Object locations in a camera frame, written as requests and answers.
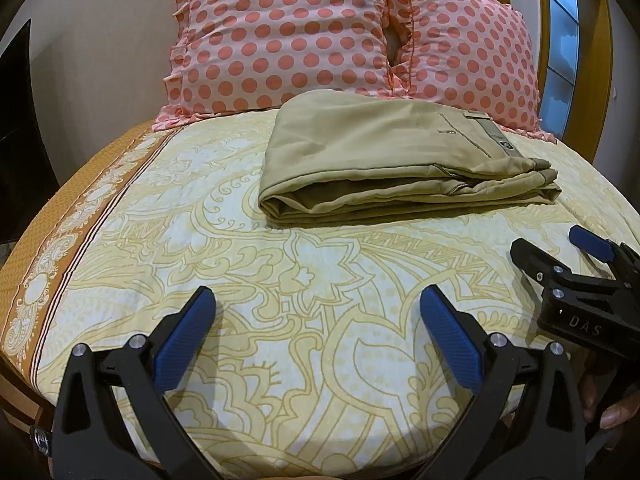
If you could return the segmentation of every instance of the window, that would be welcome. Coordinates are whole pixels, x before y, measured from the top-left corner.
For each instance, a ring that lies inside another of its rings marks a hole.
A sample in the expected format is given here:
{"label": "window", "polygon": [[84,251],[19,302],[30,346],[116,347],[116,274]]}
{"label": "window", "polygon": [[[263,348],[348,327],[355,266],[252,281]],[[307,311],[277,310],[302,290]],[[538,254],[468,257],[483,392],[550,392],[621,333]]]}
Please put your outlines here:
{"label": "window", "polygon": [[542,129],[564,135],[578,67],[578,0],[550,0],[549,65],[540,107]]}

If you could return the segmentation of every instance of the brown sheet border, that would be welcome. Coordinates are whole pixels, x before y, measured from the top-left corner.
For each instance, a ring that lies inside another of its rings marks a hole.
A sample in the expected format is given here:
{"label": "brown sheet border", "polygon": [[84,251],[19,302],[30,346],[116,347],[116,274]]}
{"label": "brown sheet border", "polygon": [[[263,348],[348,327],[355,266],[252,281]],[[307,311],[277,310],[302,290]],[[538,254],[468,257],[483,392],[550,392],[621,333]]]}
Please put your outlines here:
{"label": "brown sheet border", "polygon": [[151,124],[134,126],[78,170],[33,219],[0,269],[0,348],[33,387],[42,327],[76,254],[138,170],[181,130],[152,132]]}

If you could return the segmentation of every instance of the bed sheet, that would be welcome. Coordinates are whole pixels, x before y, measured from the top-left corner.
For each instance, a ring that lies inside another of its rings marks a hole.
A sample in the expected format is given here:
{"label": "bed sheet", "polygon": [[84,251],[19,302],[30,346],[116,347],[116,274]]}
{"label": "bed sheet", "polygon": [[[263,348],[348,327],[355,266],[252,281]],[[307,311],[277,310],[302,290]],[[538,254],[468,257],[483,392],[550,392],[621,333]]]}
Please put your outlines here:
{"label": "bed sheet", "polygon": [[[120,346],[207,285],[218,316],[167,400],[220,471],[392,474],[427,457],[470,399],[420,321],[425,286],[440,285],[485,330],[541,347],[540,290],[511,263],[513,240],[593,275],[602,266],[567,239],[575,223],[640,250],[640,217],[604,177],[560,142],[511,134],[525,156],[559,171],[554,205],[268,226],[257,191],[276,112],[167,132],[140,126],[35,219],[0,271],[0,341],[47,399],[56,402],[73,345]],[[116,396],[154,460],[123,391]]]}

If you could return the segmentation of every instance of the black monitor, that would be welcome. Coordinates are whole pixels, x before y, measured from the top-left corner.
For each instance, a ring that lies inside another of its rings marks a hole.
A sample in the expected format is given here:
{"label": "black monitor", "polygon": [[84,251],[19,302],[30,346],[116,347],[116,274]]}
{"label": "black monitor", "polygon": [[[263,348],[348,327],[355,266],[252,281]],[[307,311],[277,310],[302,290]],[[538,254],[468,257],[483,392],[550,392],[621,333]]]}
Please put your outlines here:
{"label": "black monitor", "polygon": [[0,244],[17,240],[60,187],[33,107],[30,30],[31,20],[0,56]]}

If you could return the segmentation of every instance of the pillow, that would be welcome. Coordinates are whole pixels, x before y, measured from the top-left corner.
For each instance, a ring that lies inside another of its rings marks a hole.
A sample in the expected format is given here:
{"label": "pillow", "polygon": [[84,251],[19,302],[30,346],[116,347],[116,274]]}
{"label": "pillow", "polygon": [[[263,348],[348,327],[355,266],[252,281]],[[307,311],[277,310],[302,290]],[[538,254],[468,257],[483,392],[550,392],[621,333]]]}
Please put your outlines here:
{"label": "pillow", "polygon": [[392,97],[385,0],[176,0],[180,37],[154,130],[331,88]]}
{"label": "pillow", "polygon": [[496,0],[388,6],[403,42],[392,71],[409,97],[486,112],[513,130],[538,130],[531,38],[517,10]]}

